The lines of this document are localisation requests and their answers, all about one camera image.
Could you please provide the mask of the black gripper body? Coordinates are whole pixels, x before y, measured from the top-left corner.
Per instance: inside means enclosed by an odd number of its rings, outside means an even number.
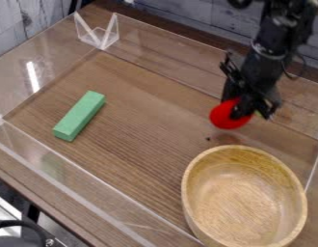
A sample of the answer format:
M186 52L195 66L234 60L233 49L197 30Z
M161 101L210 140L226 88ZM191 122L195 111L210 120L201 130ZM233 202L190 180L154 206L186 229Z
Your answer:
M282 106L282 96L277 87L282 70L255 52L242 56L235 51L227 52L221 69L227 79L242 88L241 95L254 94L259 97L257 112L269 120Z

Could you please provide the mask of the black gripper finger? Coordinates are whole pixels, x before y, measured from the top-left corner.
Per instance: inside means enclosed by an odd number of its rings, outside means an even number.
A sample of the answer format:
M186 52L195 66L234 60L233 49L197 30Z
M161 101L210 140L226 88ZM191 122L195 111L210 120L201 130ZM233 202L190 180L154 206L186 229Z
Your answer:
M259 97L254 94L245 94L238 96L235 104L231 107L230 117L234 120L241 120L245 117L253 116L258 111Z
M227 101L227 100L238 98L241 96L241 93L242 93L242 88L229 78L226 81L225 89L223 89L222 101Z

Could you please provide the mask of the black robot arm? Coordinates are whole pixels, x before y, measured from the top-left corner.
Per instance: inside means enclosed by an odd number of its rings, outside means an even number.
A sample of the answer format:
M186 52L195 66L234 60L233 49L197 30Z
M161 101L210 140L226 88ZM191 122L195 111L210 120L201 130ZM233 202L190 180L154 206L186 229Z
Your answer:
M221 69L227 76L222 102L227 118L238 121L261 113L269 119L282 106L277 83L313 35L318 0L229 0L239 10L265 3L261 27L245 55L227 53Z

